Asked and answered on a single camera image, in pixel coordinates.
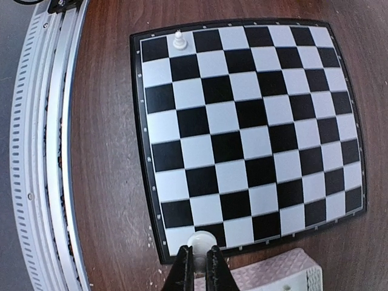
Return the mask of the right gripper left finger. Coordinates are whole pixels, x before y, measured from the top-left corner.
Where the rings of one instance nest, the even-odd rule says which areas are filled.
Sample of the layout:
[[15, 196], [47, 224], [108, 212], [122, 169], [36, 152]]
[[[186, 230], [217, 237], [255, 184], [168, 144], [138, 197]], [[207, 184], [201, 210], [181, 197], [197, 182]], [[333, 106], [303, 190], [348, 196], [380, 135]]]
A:
[[161, 289], [162, 291], [193, 291], [194, 263], [192, 246], [181, 246], [169, 275]]

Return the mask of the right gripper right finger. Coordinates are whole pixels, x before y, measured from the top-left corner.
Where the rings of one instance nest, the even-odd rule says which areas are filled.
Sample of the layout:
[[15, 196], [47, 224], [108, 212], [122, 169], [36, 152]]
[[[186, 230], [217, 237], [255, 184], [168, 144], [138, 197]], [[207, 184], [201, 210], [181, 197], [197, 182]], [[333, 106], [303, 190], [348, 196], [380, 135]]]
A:
[[218, 246], [212, 246], [206, 255], [206, 291], [239, 291], [231, 271]]

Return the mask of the white pawn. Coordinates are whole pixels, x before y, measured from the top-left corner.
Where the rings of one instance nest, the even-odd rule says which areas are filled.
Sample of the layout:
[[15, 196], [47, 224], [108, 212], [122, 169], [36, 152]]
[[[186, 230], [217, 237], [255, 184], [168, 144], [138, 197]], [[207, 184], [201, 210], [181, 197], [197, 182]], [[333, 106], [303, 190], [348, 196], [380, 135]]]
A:
[[207, 252], [217, 245], [215, 236], [208, 231], [199, 230], [189, 237], [187, 245], [192, 247], [195, 273], [205, 274]]
[[180, 30], [174, 33], [173, 46], [177, 50], [184, 50], [187, 47], [187, 41]]

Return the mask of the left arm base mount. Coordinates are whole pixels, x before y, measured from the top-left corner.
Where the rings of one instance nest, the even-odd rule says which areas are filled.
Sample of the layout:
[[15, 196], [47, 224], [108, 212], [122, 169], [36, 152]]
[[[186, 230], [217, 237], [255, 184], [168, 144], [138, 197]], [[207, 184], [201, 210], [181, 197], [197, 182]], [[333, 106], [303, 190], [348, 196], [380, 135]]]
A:
[[[37, 5], [43, 2], [44, 0], [33, 0], [33, 1], [13, 0], [13, 1], [21, 5]], [[80, 8], [83, 2], [84, 2], [83, 0], [50, 0], [47, 12], [49, 14], [63, 13], [73, 8]]]

